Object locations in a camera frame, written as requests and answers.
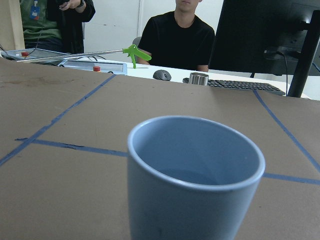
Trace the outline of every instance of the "hand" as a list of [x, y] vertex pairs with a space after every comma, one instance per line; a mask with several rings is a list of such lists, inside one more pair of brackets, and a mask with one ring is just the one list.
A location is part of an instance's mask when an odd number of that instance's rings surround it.
[[65, 2], [64, 4], [59, 6], [59, 9], [61, 11], [65, 11], [68, 9], [75, 9], [78, 7], [81, 3], [81, 0], [69, 0], [68, 2]]

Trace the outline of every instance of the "keyboard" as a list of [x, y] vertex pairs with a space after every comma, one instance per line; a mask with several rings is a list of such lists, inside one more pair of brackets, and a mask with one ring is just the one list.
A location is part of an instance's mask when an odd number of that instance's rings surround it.
[[[184, 83], [189, 83], [189, 78], [183, 79]], [[263, 90], [276, 95], [286, 95], [279, 88], [269, 83], [250, 82], [250, 81], [231, 81], [231, 80], [212, 80], [209, 79], [208, 86], [215, 88], [238, 89], [238, 90]]]

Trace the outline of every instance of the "metal pole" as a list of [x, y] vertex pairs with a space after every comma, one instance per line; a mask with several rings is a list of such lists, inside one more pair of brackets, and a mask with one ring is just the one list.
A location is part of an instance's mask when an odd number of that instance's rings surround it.
[[113, 53], [122, 53], [121, 50], [110, 50], [110, 51], [96, 51], [96, 52], [86, 52], [86, 53], [78, 53], [78, 54], [67, 54], [67, 55], [59, 55], [59, 56], [48, 56], [48, 57], [40, 57], [40, 58], [30, 58], [24, 60], [17, 60], [17, 62], [30, 63], [30, 62], [42, 62], [46, 60], [54, 60], [54, 59], [76, 59], [82, 57], [93, 57], [103, 54], [113, 54]]

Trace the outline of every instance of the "blue tape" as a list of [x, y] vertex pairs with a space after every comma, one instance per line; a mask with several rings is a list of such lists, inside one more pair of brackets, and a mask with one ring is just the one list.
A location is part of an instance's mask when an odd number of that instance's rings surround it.
[[[19, 139], [16, 139], [16, 141], [23, 141], [24, 142], [24, 141], [26, 141], [26, 139], [19, 138]], [[89, 147], [89, 146], [79, 146], [79, 145], [67, 144], [67, 143], [56, 142], [56, 141], [35, 139], [34, 141], [32, 141], [32, 143], [46, 145], [46, 146], [52, 146], [52, 147], [57, 147], [57, 148], [67, 148], [67, 149], [80, 150], [80, 151], [91, 152], [91, 153], [114, 155], [114, 156], [120, 156], [120, 157], [127, 157], [128, 156], [128, 153], [124, 152], [124, 151], [115, 151], [115, 150], [108, 150], [108, 149]]]
[[267, 172], [263, 174], [263, 177], [268, 179], [284, 180], [284, 181], [303, 183], [303, 184], [313, 184], [313, 185], [320, 186], [320, 180], [310, 179], [310, 178], [287, 176], [287, 175], [273, 174], [273, 173], [267, 173]]
[[[16, 139], [16, 141], [26, 141], [26, 140], [27, 140], [27, 138]], [[120, 157], [127, 157], [128, 156], [128, 153], [123, 152], [123, 151], [114, 151], [114, 150], [108, 150], [108, 149], [103, 149], [103, 148], [79, 146], [79, 145], [66, 144], [66, 143], [55, 142], [55, 141], [36, 139], [32, 142], [32, 144], [41, 144], [41, 145], [46, 145], [46, 146], [58, 147], [58, 148], [68, 148], [68, 149], [74, 149], [74, 150], [80, 150], [80, 151], [86, 151], [86, 152], [92, 152], [92, 153], [98, 153], [98, 154], [120, 156]], [[301, 177], [273, 174], [273, 173], [267, 173], [267, 172], [265, 172], [263, 174], [263, 177], [269, 178], [269, 179], [284, 180], [284, 181], [303, 183], [303, 184], [312, 184], [312, 185], [319, 185], [320, 186], [320, 180], [310, 179], [310, 178], [301, 178]]]
[[104, 82], [99, 84], [95, 89], [93, 89], [91, 92], [89, 92], [87, 95], [85, 95], [83, 98], [81, 98], [79, 101], [74, 103], [72, 106], [70, 106], [68, 109], [66, 109], [64, 112], [62, 112], [60, 115], [58, 115], [56, 118], [54, 118], [51, 123], [47, 126], [42, 127], [40, 130], [38, 130], [34, 135], [29, 137], [26, 141], [24, 141], [22, 144], [20, 144], [18, 147], [16, 147], [12, 152], [8, 153], [5, 157], [0, 159], [0, 166], [4, 164], [9, 159], [13, 158], [15, 155], [20, 153], [23, 149], [25, 149], [28, 145], [30, 145], [35, 139], [37, 139], [39, 136], [41, 136], [45, 131], [47, 131], [49, 128], [51, 128], [55, 123], [57, 123], [67, 112], [69, 112], [74, 107], [81, 104], [83, 101], [85, 101], [87, 98], [89, 98], [91, 95], [93, 95], [96, 91], [98, 91], [100, 88], [102, 88], [105, 84], [107, 84], [111, 79], [113, 79], [116, 75], [110, 76], [108, 79], [106, 79]]
[[301, 152], [308, 158], [312, 165], [320, 173], [320, 164], [311, 156], [311, 154], [302, 146], [302, 144], [296, 139], [296, 137], [285, 127], [285, 125], [276, 117], [276, 115], [270, 110], [266, 103], [262, 100], [259, 93], [256, 90], [253, 90], [256, 98], [262, 104], [262, 106], [267, 110], [275, 122], [282, 128], [282, 130], [291, 138], [294, 144], [301, 150]]

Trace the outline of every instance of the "stainless steel cylinder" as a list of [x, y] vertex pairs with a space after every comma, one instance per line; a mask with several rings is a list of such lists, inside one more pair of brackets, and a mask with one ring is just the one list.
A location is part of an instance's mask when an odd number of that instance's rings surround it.
[[203, 85], [208, 84], [209, 75], [200, 72], [191, 72], [189, 77], [189, 84]]

